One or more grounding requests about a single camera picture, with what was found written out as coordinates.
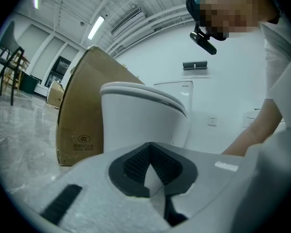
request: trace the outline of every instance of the wall-mounted device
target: wall-mounted device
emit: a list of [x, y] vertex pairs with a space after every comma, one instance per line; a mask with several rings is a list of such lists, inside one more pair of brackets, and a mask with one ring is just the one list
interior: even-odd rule
[[183, 62], [183, 70], [205, 70], [207, 61]]

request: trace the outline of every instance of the cardboard box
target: cardboard box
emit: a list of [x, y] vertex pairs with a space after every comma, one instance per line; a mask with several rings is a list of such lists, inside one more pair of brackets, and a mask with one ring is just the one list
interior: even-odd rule
[[60, 165], [72, 166], [103, 153], [99, 92], [103, 84], [115, 81], [142, 83], [100, 48], [87, 50], [74, 68], [59, 109], [56, 149]]
[[48, 89], [47, 103], [59, 108], [63, 100], [63, 96], [64, 96], [63, 87], [58, 82], [53, 81]]

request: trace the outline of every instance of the green bin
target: green bin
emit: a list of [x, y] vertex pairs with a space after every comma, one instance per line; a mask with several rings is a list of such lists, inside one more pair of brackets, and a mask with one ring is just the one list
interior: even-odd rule
[[22, 76], [19, 89], [29, 94], [33, 94], [39, 81], [25, 72], [22, 73]]

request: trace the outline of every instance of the tiled floor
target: tiled floor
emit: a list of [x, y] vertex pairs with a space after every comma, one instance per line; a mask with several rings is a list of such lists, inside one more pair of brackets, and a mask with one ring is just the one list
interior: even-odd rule
[[10, 90], [0, 97], [0, 178], [6, 192], [26, 202], [44, 185], [67, 171], [55, 152], [58, 110], [43, 98]]

